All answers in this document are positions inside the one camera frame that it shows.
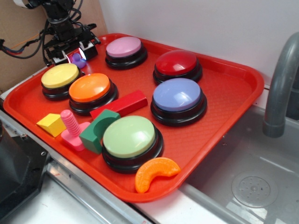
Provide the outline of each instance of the purple object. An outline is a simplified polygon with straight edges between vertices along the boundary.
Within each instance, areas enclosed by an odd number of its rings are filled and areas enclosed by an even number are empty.
[[[126,36],[109,43],[106,51],[111,57],[127,57],[139,51],[141,46],[137,37]]]
[[[174,78],[161,83],[154,91],[156,105],[165,111],[179,112],[196,105],[200,98],[200,87],[193,80]]]
[[[81,55],[78,53],[73,54],[72,56],[73,61],[71,62],[72,64],[75,64],[78,68],[83,68],[86,65],[86,60],[81,58]]]

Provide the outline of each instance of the sink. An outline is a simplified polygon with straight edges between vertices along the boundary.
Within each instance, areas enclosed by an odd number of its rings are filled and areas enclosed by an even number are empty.
[[[274,139],[262,132],[263,116],[252,106],[186,184],[248,223],[298,224],[299,122],[287,119],[284,135]]]

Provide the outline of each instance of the faucet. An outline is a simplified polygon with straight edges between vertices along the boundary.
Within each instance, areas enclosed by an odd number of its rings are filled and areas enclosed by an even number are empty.
[[[299,32],[285,43],[271,82],[263,133],[278,138],[285,131],[285,117],[299,119]]]

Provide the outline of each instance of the sink drain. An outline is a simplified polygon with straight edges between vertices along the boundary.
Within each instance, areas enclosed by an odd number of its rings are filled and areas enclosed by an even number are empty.
[[[263,208],[272,204],[278,196],[276,183],[268,176],[254,171],[239,174],[233,181],[235,198],[252,208]]]

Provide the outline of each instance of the red tray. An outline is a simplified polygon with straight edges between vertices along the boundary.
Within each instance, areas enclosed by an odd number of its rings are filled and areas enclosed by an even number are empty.
[[[100,37],[102,44],[97,45],[99,55],[89,60],[82,71],[86,74],[100,72],[109,76],[119,89],[119,97],[141,90],[150,104],[156,87],[152,77],[156,59],[177,48],[141,39],[148,50],[148,59],[143,64],[129,70],[110,69],[105,63],[106,46],[123,36],[127,35],[109,34]],[[96,155],[89,150],[76,152],[64,144],[60,135],[53,138],[36,125],[49,113],[60,114],[62,110],[69,109],[68,100],[48,101],[42,94],[41,77],[49,68],[16,87],[4,101],[4,108],[120,199],[132,203],[153,201],[176,190],[263,91],[263,78],[256,70],[201,54],[196,56],[203,67],[199,85],[208,102],[207,112],[200,121],[185,127],[164,126],[153,119],[149,105],[130,114],[144,116],[155,124],[164,138],[163,156],[173,159],[182,169],[175,177],[155,178],[149,191],[144,194],[138,194],[135,190],[135,175],[112,171],[101,154]],[[76,115],[76,118],[79,123],[92,122],[91,117]]]

